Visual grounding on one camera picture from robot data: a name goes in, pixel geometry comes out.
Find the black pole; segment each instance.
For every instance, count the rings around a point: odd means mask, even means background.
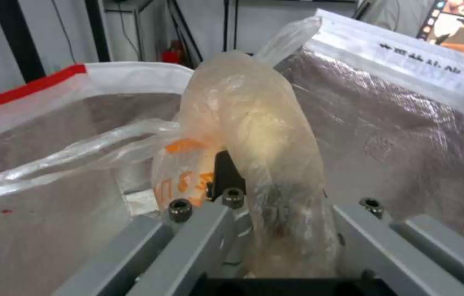
[[[93,40],[97,49],[99,62],[110,62],[108,41],[104,32],[104,23],[102,23],[102,11],[98,0],[85,0],[85,9],[88,11],[89,25],[93,32]]]
[[[25,82],[46,75],[18,0],[0,0],[0,26]]]
[[[233,49],[237,49],[237,18],[239,12],[239,0],[235,0],[235,21],[233,23]]]
[[[223,22],[223,51],[228,50],[228,10],[230,10],[230,0],[224,0],[224,22]]]

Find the screw head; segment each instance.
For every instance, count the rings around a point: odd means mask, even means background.
[[[192,203],[187,199],[177,199],[170,202],[168,213],[175,223],[183,223],[192,215]]]
[[[231,187],[223,191],[223,204],[232,209],[241,208],[245,203],[245,193],[243,190]]]
[[[368,210],[371,214],[375,215],[376,218],[382,219],[384,208],[379,201],[365,197],[360,200],[360,204],[365,208],[365,210]]]

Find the black cable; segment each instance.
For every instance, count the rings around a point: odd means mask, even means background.
[[[60,12],[58,11],[57,4],[55,3],[55,0],[51,0],[53,3],[53,7],[55,8],[55,11],[57,13],[58,20],[60,22],[60,26],[62,27],[62,31],[64,32],[64,35],[66,36],[66,40],[68,42],[68,47],[69,47],[69,54],[71,55],[71,59],[73,60],[73,63],[76,64],[76,59],[74,58],[74,53],[73,53],[73,48],[71,46],[71,41],[69,40],[69,36],[66,31],[66,27],[64,26],[64,22],[62,21],[62,17],[60,16]]]
[[[119,6],[120,22],[122,24],[122,33],[124,34],[124,37],[126,38],[126,40],[133,47],[137,60],[140,60],[139,51],[136,50],[136,46],[133,44],[132,40],[130,39],[130,37],[128,37],[128,34],[126,33],[126,26],[124,25],[124,19],[122,18],[122,9],[120,8],[120,2],[117,2],[117,5]]]

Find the silver insulation liner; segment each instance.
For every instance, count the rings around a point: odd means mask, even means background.
[[[336,203],[380,200],[464,236],[464,114],[305,45],[276,69],[292,84]]]

